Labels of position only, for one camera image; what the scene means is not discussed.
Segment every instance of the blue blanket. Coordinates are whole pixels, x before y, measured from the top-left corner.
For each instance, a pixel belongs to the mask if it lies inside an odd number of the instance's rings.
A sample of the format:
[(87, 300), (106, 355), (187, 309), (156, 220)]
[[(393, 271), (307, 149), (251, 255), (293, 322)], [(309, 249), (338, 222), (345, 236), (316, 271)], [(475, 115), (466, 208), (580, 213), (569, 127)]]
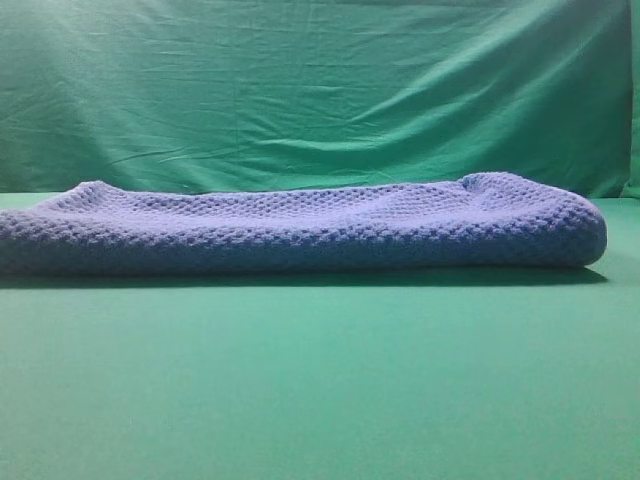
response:
[(88, 182), (0, 212), (0, 272), (18, 274), (582, 266), (605, 247), (605, 222), (590, 202), (507, 173), (205, 195)]

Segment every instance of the green backdrop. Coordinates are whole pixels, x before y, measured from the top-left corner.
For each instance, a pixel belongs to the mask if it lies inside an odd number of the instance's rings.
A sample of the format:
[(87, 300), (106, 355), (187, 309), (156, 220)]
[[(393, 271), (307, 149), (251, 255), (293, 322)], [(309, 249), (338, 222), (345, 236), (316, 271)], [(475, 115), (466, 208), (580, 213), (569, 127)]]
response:
[[(633, 31), (633, 104), (640, 105), (640, 0), (631, 0), (631, 18)], [(633, 143), (631, 150), (631, 177), (624, 189), (624, 195), (640, 198), (640, 113), (633, 109)]]
[(617, 196), (629, 13), (628, 0), (2, 0), (0, 191), (507, 170)]

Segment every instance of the folded blanket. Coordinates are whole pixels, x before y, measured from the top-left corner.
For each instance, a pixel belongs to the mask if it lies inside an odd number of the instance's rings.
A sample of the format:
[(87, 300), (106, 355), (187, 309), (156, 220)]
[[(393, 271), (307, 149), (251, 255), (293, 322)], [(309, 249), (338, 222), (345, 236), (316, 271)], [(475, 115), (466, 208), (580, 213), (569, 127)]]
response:
[(605, 222), (590, 202), (507, 173), (204, 195), (88, 182), (0, 212), (0, 272), (19, 274), (582, 266), (605, 247)]

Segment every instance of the knit blanket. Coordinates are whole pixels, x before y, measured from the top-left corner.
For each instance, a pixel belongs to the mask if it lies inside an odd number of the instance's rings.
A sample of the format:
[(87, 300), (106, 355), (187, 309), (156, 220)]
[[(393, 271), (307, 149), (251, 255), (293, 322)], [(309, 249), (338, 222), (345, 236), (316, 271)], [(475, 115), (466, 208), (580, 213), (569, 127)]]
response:
[(4, 274), (583, 266), (605, 247), (605, 222), (589, 201), (508, 173), (203, 195), (97, 181), (0, 212)]

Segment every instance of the blanket fold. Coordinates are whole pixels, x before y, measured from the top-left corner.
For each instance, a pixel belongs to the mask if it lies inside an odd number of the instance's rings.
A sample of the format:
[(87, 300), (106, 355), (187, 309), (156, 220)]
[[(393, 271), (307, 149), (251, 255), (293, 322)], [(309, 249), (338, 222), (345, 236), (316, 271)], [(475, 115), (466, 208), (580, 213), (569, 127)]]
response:
[(604, 219), (589, 201), (508, 173), (203, 195), (96, 181), (0, 212), (5, 274), (584, 266), (606, 242)]

